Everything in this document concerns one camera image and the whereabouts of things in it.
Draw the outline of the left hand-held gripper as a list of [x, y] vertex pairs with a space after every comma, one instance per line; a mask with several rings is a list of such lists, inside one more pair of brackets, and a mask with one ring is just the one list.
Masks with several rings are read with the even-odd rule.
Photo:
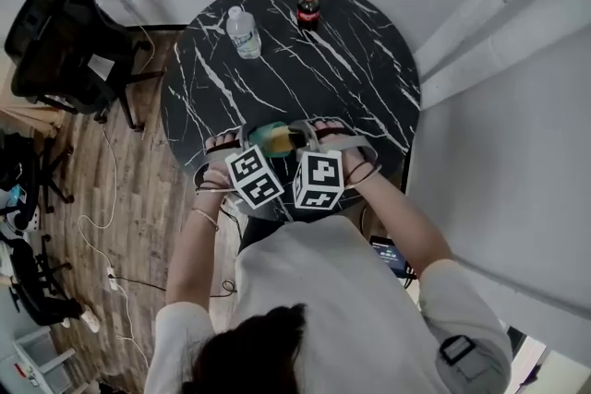
[[232, 189], [251, 209], [258, 209], [283, 193], [283, 186], [257, 145], [257, 127], [242, 125], [239, 144], [242, 149], [224, 148], [207, 151], [207, 163], [224, 161]]

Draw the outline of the green textured plastic cup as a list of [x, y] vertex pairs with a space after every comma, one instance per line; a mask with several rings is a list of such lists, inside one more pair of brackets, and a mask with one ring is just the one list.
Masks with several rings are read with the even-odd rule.
[[258, 126], [257, 129], [257, 145], [262, 154], [266, 157], [266, 158], [284, 158], [286, 156], [288, 156], [289, 154], [285, 153], [283, 155], [277, 155], [277, 154], [271, 154], [269, 149], [268, 149], [268, 145], [269, 145], [269, 141], [270, 141], [270, 135], [271, 135], [271, 131], [278, 126], [282, 126], [282, 125], [287, 125], [284, 122], [273, 122], [267, 125], [262, 125], [262, 126]]

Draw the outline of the yellow sponge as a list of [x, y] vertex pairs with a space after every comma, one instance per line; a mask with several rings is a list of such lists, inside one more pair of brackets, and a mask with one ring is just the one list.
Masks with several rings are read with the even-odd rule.
[[268, 149], [271, 154], [289, 154], [293, 150], [293, 143], [290, 138], [291, 131], [288, 125], [275, 127], [271, 131]]

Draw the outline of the person's left forearm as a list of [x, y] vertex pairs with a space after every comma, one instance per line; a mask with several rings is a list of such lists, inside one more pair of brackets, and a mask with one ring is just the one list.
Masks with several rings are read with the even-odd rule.
[[188, 302], [209, 310], [221, 193], [199, 193], [174, 239], [165, 302]]

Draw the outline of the person's right forearm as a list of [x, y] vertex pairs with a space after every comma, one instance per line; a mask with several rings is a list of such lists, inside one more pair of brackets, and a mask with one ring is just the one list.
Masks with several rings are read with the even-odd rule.
[[440, 230], [409, 198], [381, 174], [355, 185], [418, 278], [432, 264], [453, 260]]

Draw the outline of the clear plastic water bottle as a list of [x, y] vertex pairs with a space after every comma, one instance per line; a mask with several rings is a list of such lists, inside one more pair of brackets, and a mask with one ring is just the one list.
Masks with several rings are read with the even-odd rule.
[[240, 6], [228, 10], [226, 33], [238, 55], [243, 59], [257, 59], [261, 55], [261, 39], [254, 17]]

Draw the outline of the cola bottle with red cap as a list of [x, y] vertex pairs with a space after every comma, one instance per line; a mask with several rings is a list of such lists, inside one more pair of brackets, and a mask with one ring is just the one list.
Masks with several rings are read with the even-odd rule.
[[301, 30], [316, 31], [320, 22], [319, 0], [299, 0], [296, 7], [297, 25]]

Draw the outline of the person's white shirt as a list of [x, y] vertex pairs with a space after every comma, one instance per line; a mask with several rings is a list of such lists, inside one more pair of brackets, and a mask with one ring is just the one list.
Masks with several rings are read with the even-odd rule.
[[[504, 394], [510, 382], [509, 338], [462, 268], [435, 262], [413, 300], [345, 217], [282, 226], [239, 253], [235, 278], [232, 327], [305, 306], [303, 394]], [[476, 347], [450, 366], [439, 348], [455, 335]]]

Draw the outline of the black mesh office chair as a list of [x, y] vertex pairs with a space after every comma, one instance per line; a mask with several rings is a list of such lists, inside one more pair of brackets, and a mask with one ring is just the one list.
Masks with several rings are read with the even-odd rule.
[[162, 72], [133, 70], [139, 51], [154, 52], [151, 38], [134, 41], [96, 0], [26, 0], [5, 40], [5, 52], [16, 69], [11, 91], [72, 114], [91, 114], [103, 124], [119, 102], [129, 128], [133, 120], [127, 87], [159, 78]]

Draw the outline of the beige cardboard sheets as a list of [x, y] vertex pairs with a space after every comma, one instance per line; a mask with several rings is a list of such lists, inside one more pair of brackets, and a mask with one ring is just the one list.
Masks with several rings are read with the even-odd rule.
[[32, 137], [35, 132], [44, 137], [55, 137], [63, 124], [65, 113], [15, 96], [11, 91], [15, 70], [8, 56], [0, 52], [0, 128], [7, 133], [18, 132], [27, 137]]

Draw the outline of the black chair with bags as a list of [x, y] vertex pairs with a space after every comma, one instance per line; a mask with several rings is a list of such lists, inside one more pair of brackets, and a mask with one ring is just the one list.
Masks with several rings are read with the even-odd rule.
[[51, 161], [54, 144], [55, 139], [47, 137], [42, 152], [38, 154], [32, 137], [23, 137], [18, 133], [7, 135], [0, 130], [0, 190], [10, 191], [15, 186], [21, 189], [17, 203], [1, 210], [0, 215], [18, 210], [27, 221], [30, 221], [38, 205], [40, 191], [43, 194], [45, 212], [53, 213], [54, 207], [48, 199], [49, 189], [52, 189], [64, 203], [74, 202], [74, 197], [66, 197], [54, 181], [54, 172], [62, 162], [67, 161], [74, 148], [71, 145], [66, 146]]

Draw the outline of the black swivel chair base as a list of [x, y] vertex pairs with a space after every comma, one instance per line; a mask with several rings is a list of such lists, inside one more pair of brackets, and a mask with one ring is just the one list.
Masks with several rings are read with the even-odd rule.
[[35, 296], [44, 296], [44, 290], [47, 290], [53, 296], [59, 294], [63, 298], [67, 298], [64, 289], [54, 275], [62, 269], [71, 270], [72, 265], [66, 261], [52, 267], [47, 253], [47, 243], [52, 240], [52, 237], [46, 233], [41, 237], [41, 240], [41, 253], [35, 255], [32, 246], [24, 238], [9, 239], [0, 233], [0, 242], [9, 249], [14, 278], [20, 289]]

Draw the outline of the black plastic buckle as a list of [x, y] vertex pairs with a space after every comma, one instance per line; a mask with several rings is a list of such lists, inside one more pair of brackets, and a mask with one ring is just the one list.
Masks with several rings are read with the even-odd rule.
[[446, 339], [439, 348], [441, 358], [447, 365], [454, 366], [466, 357], [476, 344], [465, 335], [455, 335]]

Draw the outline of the white rack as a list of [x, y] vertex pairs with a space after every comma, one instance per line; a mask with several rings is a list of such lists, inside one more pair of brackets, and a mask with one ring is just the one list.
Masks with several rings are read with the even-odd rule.
[[66, 363], [77, 351], [55, 348], [51, 329], [41, 327], [12, 341], [19, 367], [25, 377], [43, 394], [67, 394], [74, 385], [66, 371]]

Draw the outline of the white insulated wall pipe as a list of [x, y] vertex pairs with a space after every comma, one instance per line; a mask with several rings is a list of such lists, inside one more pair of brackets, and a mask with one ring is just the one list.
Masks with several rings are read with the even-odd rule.
[[591, 0], [464, 0], [416, 51], [427, 110], [591, 27]]

